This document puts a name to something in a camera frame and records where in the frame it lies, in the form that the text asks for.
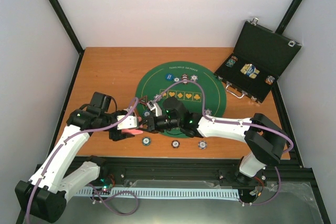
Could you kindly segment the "red-backed playing card deck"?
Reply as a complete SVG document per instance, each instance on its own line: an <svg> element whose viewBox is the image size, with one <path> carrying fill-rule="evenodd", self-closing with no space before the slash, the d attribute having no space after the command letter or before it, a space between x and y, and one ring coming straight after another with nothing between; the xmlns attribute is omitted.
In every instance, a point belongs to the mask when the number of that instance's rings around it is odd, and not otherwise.
<svg viewBox="0 0 336 224"><path fill-rule="evenodd" d="M132 134L132 135L143 134L143 131L139 129L122 129L121 132L124 134Z"/></svg>

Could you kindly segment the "black red poker chip stack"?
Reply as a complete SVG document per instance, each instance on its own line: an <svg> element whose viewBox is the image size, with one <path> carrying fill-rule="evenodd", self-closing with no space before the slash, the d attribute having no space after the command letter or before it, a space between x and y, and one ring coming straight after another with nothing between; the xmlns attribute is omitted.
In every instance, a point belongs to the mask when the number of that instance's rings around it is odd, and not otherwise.
<svg viewBox="0 0 336 224"><path fill-rule="evenodd" d="M173 148L179 148L180 147L180 142L178 140L174 140L174 141L172 141L171 146Z"/></svg>

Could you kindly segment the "light blue poker chip stack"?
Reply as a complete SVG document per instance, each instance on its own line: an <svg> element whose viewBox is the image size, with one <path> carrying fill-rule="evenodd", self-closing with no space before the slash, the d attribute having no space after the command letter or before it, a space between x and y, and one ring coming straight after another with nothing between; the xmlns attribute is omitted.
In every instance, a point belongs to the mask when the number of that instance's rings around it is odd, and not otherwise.
<svg viewBox="0 0 336 224"><path fill-rule="evenodd" d="M204 150L207 148L207 143L205 141L199 141L198 148Z"/></svg>

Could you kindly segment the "black red chip top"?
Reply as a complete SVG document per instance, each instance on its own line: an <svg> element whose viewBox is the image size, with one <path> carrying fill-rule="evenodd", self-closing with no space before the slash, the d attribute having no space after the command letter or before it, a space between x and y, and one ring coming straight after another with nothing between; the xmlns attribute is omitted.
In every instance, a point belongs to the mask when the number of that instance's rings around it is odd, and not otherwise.
<svg viewBox="0 0 336 224"><path fill-rule="evenodd" d="M188 84L188 81L189 81L189 77L188 77L188 75L187 75L187 74L183 74L183 75L181 76L181 80L182 80L182 83L183 83L183 84Z"/></svg>

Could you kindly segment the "light blue chip top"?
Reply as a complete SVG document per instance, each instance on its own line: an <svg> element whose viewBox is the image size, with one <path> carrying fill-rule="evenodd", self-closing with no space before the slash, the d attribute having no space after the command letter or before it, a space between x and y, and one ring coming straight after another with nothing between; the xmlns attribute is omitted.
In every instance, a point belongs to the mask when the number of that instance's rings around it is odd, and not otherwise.
<svg viewBox="0 0 336 224"><path fill-rule="evenodd" d="M193 82L196 82L198 80L198 76L197 75L191 75L190 80Z"/></svg>

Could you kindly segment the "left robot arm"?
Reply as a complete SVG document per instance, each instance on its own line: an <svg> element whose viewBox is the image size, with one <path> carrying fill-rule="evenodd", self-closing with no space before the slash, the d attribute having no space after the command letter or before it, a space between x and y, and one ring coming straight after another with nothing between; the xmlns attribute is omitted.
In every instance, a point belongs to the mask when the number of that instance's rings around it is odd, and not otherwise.
<svg viewBox="0 0 336 224"><path fill-rule="evenodd" d="M133 98L129 107L108 113L110 102L114 98L95 92L90 103L74 110L64 131L47 156L41 167L27 182L19 181L15 187L19 205L25 212L26 223L35 216L49 223L56 222L63 214L68 201L83 187L92 181L104 183L108 180L109 170L103 158L91 156L74 172L66 172L94 132L107 131L112 140L123 140L119 126L122 123L128 129L137 126L138 118L134 109L138 98Z"/></svg>

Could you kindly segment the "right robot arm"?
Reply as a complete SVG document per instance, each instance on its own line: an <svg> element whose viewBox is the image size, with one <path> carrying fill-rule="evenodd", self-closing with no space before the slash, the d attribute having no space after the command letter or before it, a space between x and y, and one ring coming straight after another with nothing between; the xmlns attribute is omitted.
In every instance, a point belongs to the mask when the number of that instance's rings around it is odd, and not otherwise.
<svg viewBox="0 0 336 224"><path fill-rule="evenodd" d="M178 128L187 137L220 137L246 143L250 153L239 167L227 172L225 178L232 183L248 186L255 175L267 166L277 166L290 139L285 132L265 115L256 113L251 118L225 119L190 112L175 97L163 101L164 113L156 115L156 107L149 103L152 113L145 116L141 126L146 132L163 133Z"/></svg>

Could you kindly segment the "black triangular all-in marker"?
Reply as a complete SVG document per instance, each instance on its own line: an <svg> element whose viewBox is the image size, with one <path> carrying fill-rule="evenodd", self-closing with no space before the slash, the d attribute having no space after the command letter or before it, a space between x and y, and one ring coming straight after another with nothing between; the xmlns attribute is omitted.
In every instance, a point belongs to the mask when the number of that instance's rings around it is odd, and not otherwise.
<svg viewBox="0 0 336 224"><path fill-rule="evenodd" d="M148 96L145 95L145 96L139 98L139 103L142 104L142 105L147 106L147 103L148 103Z"/></svg>

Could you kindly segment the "blue small blind button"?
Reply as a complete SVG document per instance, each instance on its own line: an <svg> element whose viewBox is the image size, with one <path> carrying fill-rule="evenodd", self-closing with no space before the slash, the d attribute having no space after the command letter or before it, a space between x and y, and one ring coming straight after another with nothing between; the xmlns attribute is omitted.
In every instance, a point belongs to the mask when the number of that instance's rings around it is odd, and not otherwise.
<svg viewBox="0 0 336 224"><path fill-rule="evenodd" d="M172 80L174 80L174 75L171 74L171 73L167 73L167 74L165 75L165 80L167 80L167 81L172 81Z"/></svg>

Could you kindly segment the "round green poker mat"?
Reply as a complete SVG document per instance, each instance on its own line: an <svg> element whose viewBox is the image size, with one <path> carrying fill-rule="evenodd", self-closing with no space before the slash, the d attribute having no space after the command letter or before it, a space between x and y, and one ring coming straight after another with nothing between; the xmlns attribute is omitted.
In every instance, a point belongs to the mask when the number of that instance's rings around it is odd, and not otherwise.
<svg viewBox="0 0 336 224"><path fill-rule="evenodd" d="M174 80L165 80L165 75L171 73L174 78L180 78L183 74L187 74L190 80L191 75L197 75L198 86L188 83L180 83L162 95L158 105L162 107L162 103L166 98L176 97L182 101L190 112L201 113L202 103L205 101L205 110L212 111L211 116L221 117L226 109L226 91L222 83L214 76L214 74L201 65L188 61L172 61L156 66L140 80L135 96L141 98L148 96L148 102L154 100L154 96L161 94L167 87L172 85ZM138 113L144 118L143 112L150 111L147 106L138 103Z"/></svg>

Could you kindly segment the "chips in case left slot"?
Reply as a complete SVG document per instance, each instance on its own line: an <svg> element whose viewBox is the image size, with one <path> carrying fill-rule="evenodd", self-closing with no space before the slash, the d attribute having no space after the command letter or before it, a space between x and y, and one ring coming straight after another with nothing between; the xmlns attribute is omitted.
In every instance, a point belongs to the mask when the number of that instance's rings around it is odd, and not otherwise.
<svg viewBox="0 0 336 224"><path fill-rule="evenodd" d="M238 61L238 58L236 56L231 56L225 63L227 67L232 67L236 62Z"/></svg>

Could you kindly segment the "chips in case slot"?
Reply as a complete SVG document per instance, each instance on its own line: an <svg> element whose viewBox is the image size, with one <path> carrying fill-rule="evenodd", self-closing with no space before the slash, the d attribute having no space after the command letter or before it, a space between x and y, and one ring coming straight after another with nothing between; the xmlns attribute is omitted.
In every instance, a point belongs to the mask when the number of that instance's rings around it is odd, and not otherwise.
<svg viewBox="0 0 336 224"><path fill-rule="evenodd" d="M238 58L236 56L231 56L225 63L227 67L232 67L236 62L238 61Z"/></svg>
<svg viewBox="0 0 336 224"><path fill-rule="evenodd" d="M273 76L268 76L265 79L265 83L268 84L268 85L270 85L270 86L273 85L274 81L275 81L275 77L273 77Z"/></svg>

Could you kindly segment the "blue card deck in case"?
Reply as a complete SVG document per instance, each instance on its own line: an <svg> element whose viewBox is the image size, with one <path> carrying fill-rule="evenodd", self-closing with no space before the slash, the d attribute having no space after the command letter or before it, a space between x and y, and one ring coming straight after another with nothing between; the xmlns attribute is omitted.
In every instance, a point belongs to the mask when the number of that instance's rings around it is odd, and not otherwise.
<svg viewBox="0 0 336 224"><path fill-rule="evenodd" d="M260 73L260 71L252 64L245 64L242 68L241 68L241 73L246 75L247 77L251 78L251 79L256 79L256 77L258 76L258 74Z"/></svg>

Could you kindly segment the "chips in case right slot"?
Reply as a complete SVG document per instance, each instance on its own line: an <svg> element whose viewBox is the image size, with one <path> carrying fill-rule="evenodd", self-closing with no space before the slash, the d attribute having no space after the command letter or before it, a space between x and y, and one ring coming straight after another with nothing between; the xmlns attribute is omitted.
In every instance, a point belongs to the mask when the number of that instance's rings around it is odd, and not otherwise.
<svg viewBox="0 0 336 224"><path fill-rule="evenodd" d="M268 76L265 79L265 83L268 84L268 85L270 85L270 86L273 85L274 81L275 81L275 77L273 77L273 76Z"/></svg>

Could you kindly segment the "black aluminium frame rail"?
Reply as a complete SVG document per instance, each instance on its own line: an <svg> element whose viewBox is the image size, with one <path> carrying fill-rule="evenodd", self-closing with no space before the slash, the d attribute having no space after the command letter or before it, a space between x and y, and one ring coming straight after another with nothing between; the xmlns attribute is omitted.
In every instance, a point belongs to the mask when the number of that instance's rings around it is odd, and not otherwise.
<svg viewBox="0 0 336 224"><path fill-rule="evenodd" d="M117 185L137 180L205 181L235 189L253 189L258 185L253 178L246 185L234 181L233 175L239 164L237 159L105 157L104 160L104 175L113 175ZM282 160L277 168L267 166L257 174L258 178L262 176L266 178L265 185L281 181L317 186L311 168L301 168L290 160Z"/></svg>

